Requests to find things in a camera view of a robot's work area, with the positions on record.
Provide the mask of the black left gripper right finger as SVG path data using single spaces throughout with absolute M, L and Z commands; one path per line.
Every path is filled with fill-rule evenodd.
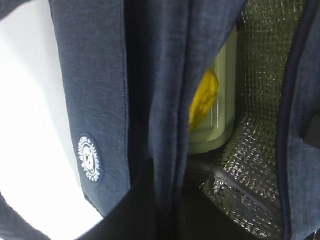
M 254 192 L 233 175 L 208 162 L 189 162 L 185 204 L 195 221 L 194 237 L 203 240 L 279 240 L 277 200 Z

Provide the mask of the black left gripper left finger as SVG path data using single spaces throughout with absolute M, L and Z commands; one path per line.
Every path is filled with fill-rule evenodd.
M 158 240 L 154 163 L 147 160 L 121 202 L 80 240 Z

